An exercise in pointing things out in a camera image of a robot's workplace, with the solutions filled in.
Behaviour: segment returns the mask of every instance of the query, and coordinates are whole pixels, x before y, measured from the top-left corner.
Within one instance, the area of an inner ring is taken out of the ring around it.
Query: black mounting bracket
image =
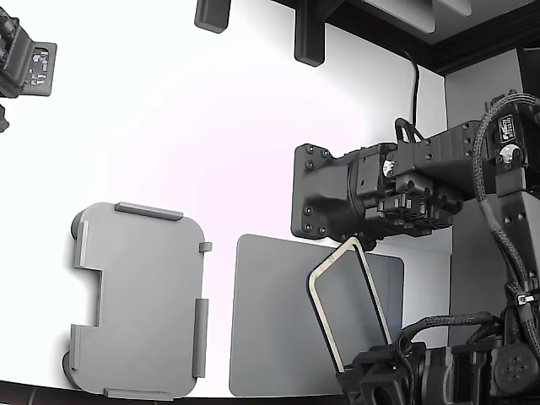
[[[325,22],[344,0],[299,0],[294,31],[294,58],[316,67],[324,63]]]
[[[221,34],[229,26],[230,0],[197,0],[195,25]]]

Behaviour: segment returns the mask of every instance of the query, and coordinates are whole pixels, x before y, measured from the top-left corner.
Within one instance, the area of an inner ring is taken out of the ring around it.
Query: gray tablet holder
[[[341,394],[324,335],[306,292],[308,275],[334,249],[256,235],[236,253],[229,388],[237,397]],[[386,324],[402,327],[403,262],[366,254]],[[384,344],[359,259],[345,252],[317,281],[343,362]]]
[[[97,203],[77,215],[76,268],[100,272],[96,326],[72,325],[62,366],[79,389],[172,401],[204,377],[212,244],[182,213]]]

